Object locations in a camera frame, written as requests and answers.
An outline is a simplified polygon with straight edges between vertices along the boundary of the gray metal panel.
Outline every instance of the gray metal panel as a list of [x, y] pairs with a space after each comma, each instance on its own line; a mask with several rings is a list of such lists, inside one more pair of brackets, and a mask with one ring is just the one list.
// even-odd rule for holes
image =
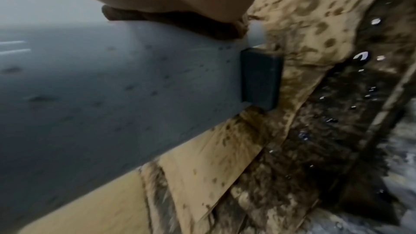
[[151, 22], [0, 30], [0, 231], [238, 114], [247, 47]]

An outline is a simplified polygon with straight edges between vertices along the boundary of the metal blade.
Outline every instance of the metal blade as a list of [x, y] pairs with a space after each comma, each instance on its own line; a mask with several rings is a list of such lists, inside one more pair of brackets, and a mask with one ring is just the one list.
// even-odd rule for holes
[[240, 113], [249, 46], [152, 22], [0, 30], [0, 230]]

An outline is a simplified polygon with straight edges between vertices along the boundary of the gray wall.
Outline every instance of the gray wall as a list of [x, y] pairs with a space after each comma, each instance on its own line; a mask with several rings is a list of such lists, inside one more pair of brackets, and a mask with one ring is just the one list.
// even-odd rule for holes
[[0, 28], [7, 25], [105, 21], [95, 0], [0, 0]]

